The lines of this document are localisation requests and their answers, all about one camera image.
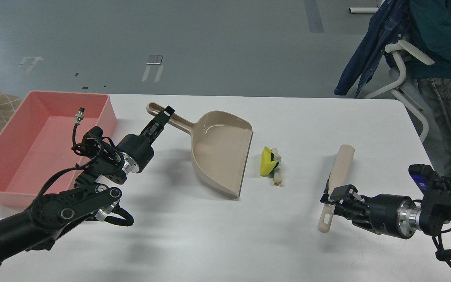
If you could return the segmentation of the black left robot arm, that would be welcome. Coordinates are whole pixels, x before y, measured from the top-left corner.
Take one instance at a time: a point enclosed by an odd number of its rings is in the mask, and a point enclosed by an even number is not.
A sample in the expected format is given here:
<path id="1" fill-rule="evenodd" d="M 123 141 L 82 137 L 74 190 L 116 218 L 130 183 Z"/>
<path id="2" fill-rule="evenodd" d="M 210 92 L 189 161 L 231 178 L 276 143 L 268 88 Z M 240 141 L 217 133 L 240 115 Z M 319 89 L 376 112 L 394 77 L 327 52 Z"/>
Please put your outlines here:
<path id="1" fill-rule="evenodd" d="M 83 113 L 80 108 L 76 114 L 72 150 L 89 161 L 55 173 L 24 211 L 0 220 L 0 266 L 23 251 L 50 250 L 58 239 L 85 221 L 133 225 L 133 216 L 120 207 L 120 188 L 108 187 L 98 179 L 104 176 L 123 184 L 129 173 L 142 172 L 154 156 L 152 144 L 174 109 L 165 107 L 140 134 L 126 135 L 117 145 L 98 126 L 77 143 L 76 130 Z"/>

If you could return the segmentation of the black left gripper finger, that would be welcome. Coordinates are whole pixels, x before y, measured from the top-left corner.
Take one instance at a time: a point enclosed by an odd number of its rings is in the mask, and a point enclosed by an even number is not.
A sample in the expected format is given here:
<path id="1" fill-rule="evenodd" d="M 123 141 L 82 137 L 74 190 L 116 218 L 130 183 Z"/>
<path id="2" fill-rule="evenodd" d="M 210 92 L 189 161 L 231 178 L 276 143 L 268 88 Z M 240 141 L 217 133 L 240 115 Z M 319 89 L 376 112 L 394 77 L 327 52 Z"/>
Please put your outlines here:
<path id="1" fill-rule="evenodd" d="M 170 106 L 161 110 L 154 118 L 156 125 L 158 127 L 164 127 L 171 120 L 173 114 L 174 109 Z"/>

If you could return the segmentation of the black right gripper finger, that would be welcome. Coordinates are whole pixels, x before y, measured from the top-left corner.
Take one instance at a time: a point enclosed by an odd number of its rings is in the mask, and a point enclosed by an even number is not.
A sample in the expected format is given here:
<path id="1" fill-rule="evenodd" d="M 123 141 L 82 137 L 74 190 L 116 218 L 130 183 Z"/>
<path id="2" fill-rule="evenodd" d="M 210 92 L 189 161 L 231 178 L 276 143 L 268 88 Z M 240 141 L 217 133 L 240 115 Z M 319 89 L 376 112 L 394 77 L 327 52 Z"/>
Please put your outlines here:
<path id="1" fill-rule="evenodd" d="M 324 204 L 355 203 L 358 201 L 363 201 L 363 198 L 358 194 L 358 189 L 352 184 L 336 187 L 330 194 L 323 194 L 320 199 L 320 202 Z"/>

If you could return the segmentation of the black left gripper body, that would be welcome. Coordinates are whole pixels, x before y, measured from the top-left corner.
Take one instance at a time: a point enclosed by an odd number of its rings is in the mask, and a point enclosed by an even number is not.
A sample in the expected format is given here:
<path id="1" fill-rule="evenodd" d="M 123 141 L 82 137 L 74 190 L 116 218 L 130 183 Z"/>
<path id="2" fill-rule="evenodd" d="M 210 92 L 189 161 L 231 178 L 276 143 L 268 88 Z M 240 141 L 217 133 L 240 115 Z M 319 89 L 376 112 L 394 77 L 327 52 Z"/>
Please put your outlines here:
<path id="1" fill-rule="evenodd" d="M 155 117 L 139 135 L 128 134 L 116 145 L 117 150 L 133 160 L 130 165 L 132 173 L 140 173 L 150 162 L 154 156 L 152 144 L 162 131 L 163 121 Z"/>

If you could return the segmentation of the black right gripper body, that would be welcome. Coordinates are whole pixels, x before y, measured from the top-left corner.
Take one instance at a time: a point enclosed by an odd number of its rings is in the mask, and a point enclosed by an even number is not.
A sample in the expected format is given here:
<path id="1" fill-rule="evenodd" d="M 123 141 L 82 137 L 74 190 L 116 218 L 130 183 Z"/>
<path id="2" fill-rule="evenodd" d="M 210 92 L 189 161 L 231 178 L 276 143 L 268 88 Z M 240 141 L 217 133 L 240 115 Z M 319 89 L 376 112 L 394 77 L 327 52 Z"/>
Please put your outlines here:
<path id="1" fill-rule="evenodd" d="M 421 229 L 421 209 L 410 197 L 390 194 L 361 197 L 363 201 L 335 204 L 335 215 L 366 231 L 399 239 L 409 239 Z"/>

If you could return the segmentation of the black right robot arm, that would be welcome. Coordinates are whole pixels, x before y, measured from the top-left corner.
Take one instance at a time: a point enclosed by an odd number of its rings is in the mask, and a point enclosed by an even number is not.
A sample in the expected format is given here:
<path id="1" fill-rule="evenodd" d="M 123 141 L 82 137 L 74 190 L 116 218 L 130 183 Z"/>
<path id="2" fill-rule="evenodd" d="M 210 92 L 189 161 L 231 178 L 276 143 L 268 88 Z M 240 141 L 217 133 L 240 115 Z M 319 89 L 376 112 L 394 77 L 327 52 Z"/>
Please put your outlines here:
<path id="1" fill-rule="evenodd" d="M 359 195 L 352 184 L 326 188 L 321 203 L 356 227 L 377 235 L 409 239 L 419 230 L 431 236 L 437 260 L 451 268 L 451 177 L 441 176 L 429 165 L 412 164 L 408 172 L 423 198 L 379 194 Z"/>

